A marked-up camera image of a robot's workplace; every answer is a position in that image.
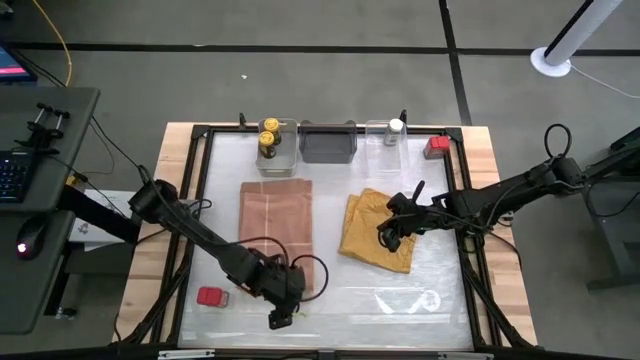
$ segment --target wooden table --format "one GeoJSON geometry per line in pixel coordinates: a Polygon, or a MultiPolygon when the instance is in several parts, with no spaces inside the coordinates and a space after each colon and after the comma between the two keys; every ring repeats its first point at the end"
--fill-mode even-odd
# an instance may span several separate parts
{"type": "MultiPolygon", "coordinates": [[[[160,156],[156,166],[155,177],[164,179],[180,190],[182,175],[188,153],[191,130],[196,123],[168,123],[160,148],[160,156]]],[[[215,125],[236,125],[235,123],[215,123],[215,125]]],[[[491,137],[487,127],[462,127],[467,163],[474,188],[482,188],[500,180],[496,164],[491,137]]],[[[198,144],[198,152],[193,174],[198,174],[203,153],[204,140],[198,144]]],[[[462,188],[457,153],[452,148],[456,186],[462,188]]],[[[195,195],[197,176],[192,177],[189,188],[189,198],[195,195]]],[[[158,225],[144,224],[140,237],[158,231],[158,225]]],[[[497,226],[495,233],[513,243],[511,230],[497,226]]],[[[130,334],[135,326],[153,305],[162,281],[170,234],[163,233],[145,241],[136,248],[129,278],[120,307],[117,327],[123,337],[130,334]]],[[[176,267],[182,258],[184,241],[177,256],[176,267]]],[[[516,254],[499,240],[487,236],[485,254],[491,279],[493,296],[502,311],[513,326],[529,342],[535,344],[536,336],[529,311],[527,294],[522,280],[522,273],[516,254]]],[[[490,342],[489,326],[482,302],[476,296],[478,313],[485,341],[490,342]]],[[[165,339],[171,328],[171,320],[175,303],[167,307],[161,339],[165,339]]]]}

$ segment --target computer mouse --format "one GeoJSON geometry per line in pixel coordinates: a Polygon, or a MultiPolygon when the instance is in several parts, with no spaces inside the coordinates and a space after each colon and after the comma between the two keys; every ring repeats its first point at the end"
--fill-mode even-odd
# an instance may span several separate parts
{"type": "Polygon", "coordinates": [[[21,260],[33,260],[44,246],[49,217],[46,214],[35,215],[20,228],[16,239],[16,254],[21,260]]]}

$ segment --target white cable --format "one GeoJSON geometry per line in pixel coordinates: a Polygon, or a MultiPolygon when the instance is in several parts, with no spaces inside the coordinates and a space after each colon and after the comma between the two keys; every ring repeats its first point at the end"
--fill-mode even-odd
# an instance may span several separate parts
{"type": "Polygon", "coordinates": [[[573,68],[573,70],[577,71],[580,75],[582,75],[582,76],[586,77],[587,79],[591,79],[591,80],[593,80],[593,81],[597,82],[598,84],[600,84],[600,85],[602,85],[602,86],[604,86],[604,87],[607,87],[607,88],[609,88],[609,89],[611,89],[611,90],[613,90],[613,91],[615,91],[615,92],[617,92],[617,93],[619,93],[619,94],[621,94],[621,95],[624,95],[624,96],[629,97],[629,98],[632,98],[632,99],[640,99],[640,96],[627,94],[626,92],[624,92],[624,91],[622,91],[622,90],[620,90],[620,89],[616,89],[616,88],[614,88],[613,86],[611,86],[611,85],[609,85],[609,84],[607,84],[607,83],[605,83],[605,82],[603,82],[603,81],[600,81],[600,80],[598,80],[598,79],[594,78],[593,76],[591,76],[591,75],[589,75],[589,74],[585,73],[584,71],[582,71],[582,70],[578,69],[577,67],[575,67],[575,66],[573,66],[573,65],[571,65],[571,67],[573,68]]]}

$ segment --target yellow lid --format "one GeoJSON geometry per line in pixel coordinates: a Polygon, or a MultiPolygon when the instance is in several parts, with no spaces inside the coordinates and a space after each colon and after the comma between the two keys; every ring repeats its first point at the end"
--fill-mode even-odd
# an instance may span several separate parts
{"type": "Polygon", "coordinates": [[[268,131],[263,131],[260,133],[260,145],[262,146],[273,145],[274,141],[275,141],[275,138],[273,137],[272,133],[268,131]]]}
{"type": "Polygon", "coordinates": [[[280,127],[280,124],[278,124],[278,119],[276,118],[268,118],[264,121],[264,129],[267,131],[278,131],[278,127],[280,127]]]}

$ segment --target computer monitor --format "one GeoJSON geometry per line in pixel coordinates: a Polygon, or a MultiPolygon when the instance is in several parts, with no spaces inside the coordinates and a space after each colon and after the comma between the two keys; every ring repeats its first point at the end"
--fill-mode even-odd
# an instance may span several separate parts
{"type": "Polygon", "coordinates": [[[0,83],[35,81],[36,77],[11,52],[0,45],[0,83]]]}

